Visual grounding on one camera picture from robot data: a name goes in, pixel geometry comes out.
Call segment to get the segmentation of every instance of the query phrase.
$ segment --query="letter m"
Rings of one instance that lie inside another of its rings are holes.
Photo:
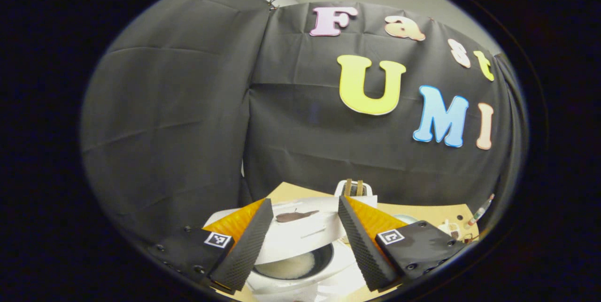
[[[419,88],[419,92],[424,96],[424,111],[419,129],[414,131],[414,139],[423,142],[431,141],[432,124],[434,124],[437,143],[440,143],[444,137],[447,146],[461,147],[465,112],[470,106],[468,101],[464,97],[455,96],[447,110],[438,88],[424,85]]]

